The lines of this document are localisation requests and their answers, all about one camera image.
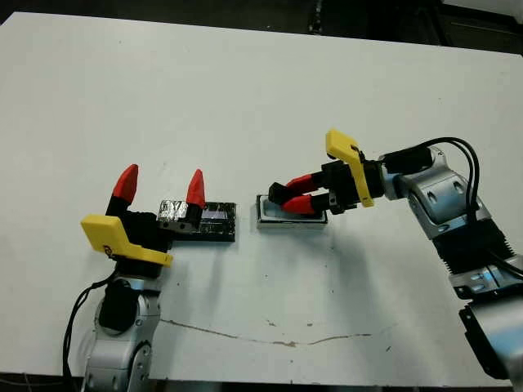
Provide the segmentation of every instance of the dark floor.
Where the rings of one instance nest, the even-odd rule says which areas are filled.
[[[151,392],[510,392],[512,388],[411,388],[411,387],[336,387],[328,385],[283,385],[160,381]],[[59,377],[0,373],[2,392],[70,392]]]
[[[513,18],[444,6],[438,0],[0,0],[0,24],[13,11],[314,33],[523,54],[523,28]],[[58,377],[2,374],[0,390],[65,391],[66,388],[57,382],[60,382]],[[325,390],[327,387],[221,386],[221,390],[289,388]],[[159,385],[158,390],[164,389],[165,385]],[[388,388],[385,391],[412,389]]]

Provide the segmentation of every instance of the yellow plastic bracket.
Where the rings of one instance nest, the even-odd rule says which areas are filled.
[[[372,207],[374,201],[367,186],[363,163],[360,160],[360,149],[358,149],[356,140],[332,128],[325,137],[325,148],[327,154],[348,163],[361,204],[363,207]]]
[[[172,256],[130,243],[117,216],[87,215],[80,222],[92,248],[107,256],[124,256],[128,259],[148,261],[165,267],[171,266]]]

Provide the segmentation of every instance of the black circuit board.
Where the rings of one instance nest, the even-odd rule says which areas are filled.
[[[191,233],[175,233],[175,241],[235,241],[236,203],[207,202],[199,228]]]

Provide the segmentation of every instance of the white tabletop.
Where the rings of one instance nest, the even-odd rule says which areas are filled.
[[[235,243],[171,250],[172,323],[156,331],[151,377],[502,384],[468,346],[465,303],[405,200],[307,233],[258,231],[253,205],[274,180],[318,171],[332,126],[368,158],[452,135],[476,147],[480,195],[523,250],[520,56],[35,14],[0,27],[0,56],[0,371],[60,374],[74,299],[114,265],[79,221],[138,163],[135,211],[183,198],[197,167],[208,200],[238,203]],[[102,295],[78,314],[73,374]]]

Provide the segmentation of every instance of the wire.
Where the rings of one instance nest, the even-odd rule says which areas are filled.
[[[73,335],[74,317],[76,316],[76,313],[83,305],[83,303],[87,300],[89,292],[96,288],[105,286],[114,278],[115,275],[116,271],[113,271],[113,273],[104,280],[101,280],[100,282],[94,282],[91,286],[84,289],[74,302],[73,310],[71,311],[71,315],[69,316],[69,321],[67,322],[67,328],[65,329],[64,334],[64,345],[62,347],[62,373],[65,379],[65,384],[69,385],[71,387],[71,390],[75,392],[78,392],[78,388],[74,383],[73,375],[71,374],[71,369],[69,368],[69,351],[71,348],[71,336]]]
[[[519,279],[523,279],[523,269],[519,269],[515,267],[514,265],[507,263],[504,259],[496,255],[494,252],[492,252],[490,249],[487,249],[487,252],[494,258],[492,264],[494,264],[496,267],[505,270],[509,272],[510,274],[514,275],[515,277]]]
[[[474,168],[474,164],[472,162],[472,159],[470,155],[467,153],[467,151],[459,144],[454,141],[449,141],[451,145],[454,147],[457,147],[463,155],[467,158],[468,162],[468,181],[467,181],[467,192],[465,192],[465,209],[467,211],[467,221],[473,222],[476,221],[476,214],[474,213],[474,207],[472,206],[472,200],[471,200],[471,189],[472,189],[472,181],[473,176],[476,173],[476,170]]]
[[[29,392],[33,392],[33,388],[31,388],[31,384],[29,383],[29,378],[27,378],[27,374],[24,373],[24,379],[25,379],[25,384],[27,385],[27,389],[29,390]]]

